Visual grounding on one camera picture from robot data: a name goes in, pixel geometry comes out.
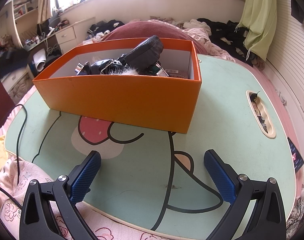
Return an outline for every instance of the dark stain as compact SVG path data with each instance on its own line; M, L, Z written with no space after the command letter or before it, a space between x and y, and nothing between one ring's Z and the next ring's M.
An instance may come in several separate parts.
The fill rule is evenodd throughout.
M164 184L164 185L161 185L161 186L164 187L164 188L167 188L167 187L168 187L167 184ZM175 186L175 185L172 185L172 187L171 187L171 189L180 189L180 188L182 188L182 187L177 187L177 186Z

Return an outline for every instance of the orange box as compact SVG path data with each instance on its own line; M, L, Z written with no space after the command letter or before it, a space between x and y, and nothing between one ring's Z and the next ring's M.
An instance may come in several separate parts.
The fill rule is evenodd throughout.
M187 133L202 83L192 41L161 39L164 45L161 66L188 71L189 79L143 75L76 76L78 63L117 59L144 40L112 40L76 47L43 70L33 83L54 110Z

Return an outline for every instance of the silver screw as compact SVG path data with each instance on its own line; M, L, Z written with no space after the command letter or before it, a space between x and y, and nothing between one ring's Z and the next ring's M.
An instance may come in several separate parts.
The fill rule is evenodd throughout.
M59 176L59 181L65 181L67 179L67 176L66 175L61 175Z
M245 174L240 174L239 175L239 178L240 178L240 180L247 180L248 179L248 176L246 176Z
M35 184L36 184L36 179L33 179L33 180L30 181L30 185L31 185L31 186L33 186L33 185L35 185Z
M269 181L270 181L272 184L276 184L276 179L274 179L274 178L270 178Z

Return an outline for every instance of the white paper roll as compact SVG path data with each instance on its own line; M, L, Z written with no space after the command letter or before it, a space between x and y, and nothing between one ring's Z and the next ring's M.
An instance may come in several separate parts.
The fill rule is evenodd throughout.
M34 61L36 70L38 72L41 72L44 69L44 65L46 62L45 49L41 49L36 54L34 54L33 61Z

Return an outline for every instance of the black outline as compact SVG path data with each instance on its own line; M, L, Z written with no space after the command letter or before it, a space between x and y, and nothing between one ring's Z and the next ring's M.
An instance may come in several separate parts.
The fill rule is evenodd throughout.
M78 132L79 132L79 135L81 136L81 138L84 140L84 141L86 141L88 144L91 144L91 145L98 145L98 144L100 144L100 143L103 143L103 142L105 142L106 140L108 140L109 139L109 137L106 137L105 139L103 139L102 141L99 141L99 142L97 142L97 143L93 143L93 142L90 142L89 140L87 140L84 136L83 136L83 134L81 133L81 131L80 131L80 122L81 122L81 118L82 118L83 116L81 115L80 116L80 119L79 119L79 122L78 122L78 124L77 124L77 130L78 130Z
M127 141L119 141L117 139L114 139L111 135L111 128L112 128L112 125L114 124L114 122L112 122L110 125L109 125L109 128L108 128L108 139L110 139L112 142L115 142L115 143L119 143L119 144L127 144L127 143L132 143L132 142L135 142L137 140L139 140L143 135L144 133L141 133L140 135L138 135L137 137L131 139L131 140L127 140Z
M172 136L175 133L173 132L168 132L169 135L169 141L170 141L170 149L171 149L171 168L170 168L170 175L169 175L169 182L168 182L168 187L166 189L166 193L165 193L165 197L164 197L164 202L163 202L163 206L160 212L160 215L158 217L158 219L156 220L156 223L154 224L154 226L151 228L151 230L155 231L159 225L162 222L162 219L164 217L165 211L166 209L170 209L173 211L177 211L177 212L182 212L182 213L192 213L192 214L196 214L196 213L204 213L204 212L209 212L212 210L215 210L217 208L219 208L222 204L223 204L223 199L222 196L220 195L219 192L215 191L214 189L212 189L211 187L207 186L206 184L204 184L202 181L200 181L194 174L192 171L189 171L178 159L177 157L175 157L175 154L182 154L186 157L189 158L190 162L191 162L191 169L193 167L192 170L194 170L194 162L193 162L193 158L190 154L186 153L186 152L182 152L182 151L175 151L174 150L174 144L173 144L173 138ZM183 209L183 208L177 208L174 206L171 206L168 204L169 199L170 199L170 193L171 193L171 189L172 189L172 182L173 182L173 177L174 177L174 162L176 162L196 183L198 183L201 187L205 188L206 190L210 191L211 193L213 193L214 195L216 195L218 197L218 199L220 200L220 202L218 204L216 204L213 207L210 208L205 208L205 209Z
M50 130L52 129L53 125L56 123L56 121L57 121L61 116L62 116L62 113L61 113L61 111L60 111L59 116L57 117L57 119L55 119L54 123L50 126L50 128L49 128L48 131L46 132L46 134L45 134L45 136L44 136L44 138L43 138L43 140L42 140L42 142L41 142L41 145L40 145L40 148L39 148L39 152L37 153L37 155L34 156L34 158L33 158L33 160L31 161L31 163L33 163L33 161L35 160L35 158L38 157L38 156L40 155L41 148L42 148L42 145L43 145L43 143L44 143L44 141L45 141L46 136L48 135L48 133L49 133Z

